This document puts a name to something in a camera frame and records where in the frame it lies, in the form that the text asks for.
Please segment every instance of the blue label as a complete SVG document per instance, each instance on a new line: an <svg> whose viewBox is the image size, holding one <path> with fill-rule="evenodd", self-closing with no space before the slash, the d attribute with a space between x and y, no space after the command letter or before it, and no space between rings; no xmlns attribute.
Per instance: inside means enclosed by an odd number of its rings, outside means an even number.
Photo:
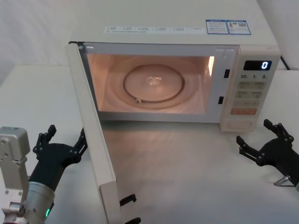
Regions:
<svg viewBox="0 0 299 224"><path fill-rule="evenodd" d="M229 34L226 20L206 20L206 30L208 34Z"/></svg>

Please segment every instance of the control button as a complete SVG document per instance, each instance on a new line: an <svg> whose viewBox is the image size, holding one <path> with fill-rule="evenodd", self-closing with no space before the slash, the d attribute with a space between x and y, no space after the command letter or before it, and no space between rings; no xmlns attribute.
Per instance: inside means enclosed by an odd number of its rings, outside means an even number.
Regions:
<svg viewBox="0 0 299 224"><path fill-rule="evenodd" d="M256 99L235 99L233 106L235 107L258 107L260 101Z"/></svg>
<svg viewBox="0 0 299 224"><path fill-rule="evenodd" d="M260 91L252 91L250 98L260 99L262 97L263 92Z"/></svg>
<svg viewBox="0 0 299 224"><path fill-rule="evenodd" d="M255 115L257 108L232 108L231 115Z"/></svg>
<svg viewBox="0 0 299 224"><path fill-rule="evenodd" d="M250 93L248 91L237 91L235 94L236 98L250 98Z"/></svg>
<svg viewBox="0 0 299 224"><path fill-rule="evenodd" d="M251 121L231 121L228 126L233 129L247 129L252 126Z"/></svg>
<svg viewBox="0 0 299 224"><path fill-rule="evenodd" d="M251 82L251 89L263 90L266 86L265 82Z"/></svg>
<svg viewBox="0 0 299 224"><path fill-rule="evenodd" d="M239 82L238 89L249 89L251 82Z"/></svg>

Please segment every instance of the white microwave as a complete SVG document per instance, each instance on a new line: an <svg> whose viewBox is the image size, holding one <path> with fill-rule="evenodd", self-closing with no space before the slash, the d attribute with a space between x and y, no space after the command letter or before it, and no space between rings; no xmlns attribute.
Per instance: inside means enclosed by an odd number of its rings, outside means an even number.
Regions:
<svg viewBox="0 0 299 224"><path fill-rule="evenodd" d="M117 183L100 121L255 128L280 58L252 0L91 0L67 46L108 223Z"/></svg>

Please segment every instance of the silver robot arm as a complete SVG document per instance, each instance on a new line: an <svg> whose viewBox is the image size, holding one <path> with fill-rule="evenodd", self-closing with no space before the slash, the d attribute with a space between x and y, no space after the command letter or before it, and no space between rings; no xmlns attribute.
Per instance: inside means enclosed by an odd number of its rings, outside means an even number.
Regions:
<svg viewBox="0 0 299 224"><path fill-rule="evenodd" d="M33 152L38 164L28 179L25 162L30 152L25 129L0 128L0 166L6 187L3 196L3 224L44 224L54 203L55 189L64 169L81 161L87 149L84 131L75 146L49 144L56 128L40 133Z"/></svg>

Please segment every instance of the microwave door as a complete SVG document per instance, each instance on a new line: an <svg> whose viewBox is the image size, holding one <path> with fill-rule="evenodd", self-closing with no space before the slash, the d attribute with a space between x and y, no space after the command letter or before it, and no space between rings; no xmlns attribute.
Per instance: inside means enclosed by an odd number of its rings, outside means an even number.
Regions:
<svg viewBox="0 0 299 224"><path fill-rule="evenodd" d="M103 130L98 117L98 109L93 99L94 95L89 85L87 55L76 43L66 47L72 79L77 95L86 140L93 165L93 172L100 201L103 205L101 224L120 224L121 209L117 192L117 183L105 142Z"/></svg>

